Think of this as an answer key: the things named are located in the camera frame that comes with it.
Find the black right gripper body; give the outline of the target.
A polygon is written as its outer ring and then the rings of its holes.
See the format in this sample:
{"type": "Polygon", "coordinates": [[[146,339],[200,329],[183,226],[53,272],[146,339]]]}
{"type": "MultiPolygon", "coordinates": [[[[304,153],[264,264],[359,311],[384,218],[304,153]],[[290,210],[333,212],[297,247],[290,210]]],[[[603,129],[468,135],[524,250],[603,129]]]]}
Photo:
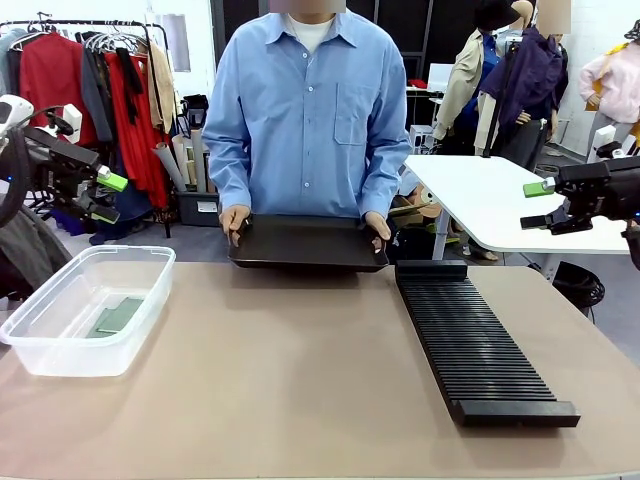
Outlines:
{"type": "Polygon", "coordinates": [[[555,231],[585,231],[594,217],[639,220],[639,158],[625,157],[562,167],[555,192],[565,197],[554,212],[555,231]]]}

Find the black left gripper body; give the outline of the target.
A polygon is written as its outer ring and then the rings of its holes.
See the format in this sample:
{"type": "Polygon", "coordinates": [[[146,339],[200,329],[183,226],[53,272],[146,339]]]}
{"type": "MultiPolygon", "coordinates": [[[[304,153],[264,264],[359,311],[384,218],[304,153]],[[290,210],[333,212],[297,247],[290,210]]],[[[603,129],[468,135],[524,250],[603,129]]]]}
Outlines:
{"type": "Polygon", "coordinates": [[[46,193],[56,208],[94,211],[87,187],[97,184],[100,155],[40,128],[25,128],[23,133],[29,153],[29,189],[46,193]]]}

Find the person's right hand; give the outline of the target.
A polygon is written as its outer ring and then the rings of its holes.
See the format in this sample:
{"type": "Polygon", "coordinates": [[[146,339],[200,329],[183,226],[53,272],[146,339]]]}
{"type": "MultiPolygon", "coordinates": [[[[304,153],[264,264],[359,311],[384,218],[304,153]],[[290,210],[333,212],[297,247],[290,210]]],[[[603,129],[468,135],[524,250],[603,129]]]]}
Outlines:
{"type": "Polygon", "coordinates": [[[250,209],[244,205],[232,205],[225,208],[220,214],[220,226],[229,243],[234,247],[239,246],[240,230],[249,216],[250,209]]]}

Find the person's left hand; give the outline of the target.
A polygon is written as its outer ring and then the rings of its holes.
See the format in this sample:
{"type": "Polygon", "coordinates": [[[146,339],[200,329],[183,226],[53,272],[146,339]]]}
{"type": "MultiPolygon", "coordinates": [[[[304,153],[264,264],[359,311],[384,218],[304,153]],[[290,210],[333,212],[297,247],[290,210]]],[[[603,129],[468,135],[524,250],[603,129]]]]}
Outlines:
{"type": "Polygon", "coordinates": [[[378,212],[369,211],[364,217],[364,223],[374,232],[372,245],[375,253],[380,253],[387,241],[391,239],[391,230],[386,218],[378,212]]]}

